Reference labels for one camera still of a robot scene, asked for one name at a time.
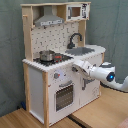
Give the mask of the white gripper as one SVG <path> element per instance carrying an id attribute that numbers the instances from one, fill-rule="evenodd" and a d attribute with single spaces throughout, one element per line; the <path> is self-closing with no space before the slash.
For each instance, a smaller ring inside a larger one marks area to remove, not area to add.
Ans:
<path id="1" fill-rule="evenodd" d="M 73 63 L 72 67 L 75 71 L 81 74 L 85 79 L 92 79 L 91 71 L 94 68 L 88 61 L 77 60 Z"/>

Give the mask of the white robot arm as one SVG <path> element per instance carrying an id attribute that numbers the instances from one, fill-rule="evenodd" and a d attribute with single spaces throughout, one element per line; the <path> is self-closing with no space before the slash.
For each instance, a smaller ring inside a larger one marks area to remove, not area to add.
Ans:
<path id="1" fill-rule="evenodd" d="M 88 61 L 77 60 L 73 63 L 73 68 L 85 79 L 96 79 L 108 88 L 128 93 L 128 76 L 122 84 L 117 83 L 115 81 L 115 67 L 109 62 L 96 66 Z"/>

